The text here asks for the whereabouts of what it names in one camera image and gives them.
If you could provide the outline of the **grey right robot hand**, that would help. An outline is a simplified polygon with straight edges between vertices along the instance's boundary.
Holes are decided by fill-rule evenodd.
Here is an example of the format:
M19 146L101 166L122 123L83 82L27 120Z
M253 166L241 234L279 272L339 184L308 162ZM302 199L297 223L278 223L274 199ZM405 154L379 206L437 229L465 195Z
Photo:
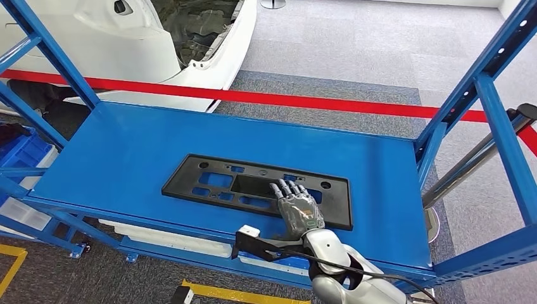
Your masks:
M318 203L302 184L278 179L269 185L286 225L286 240L295 241L309 231L325 229L324 216Z

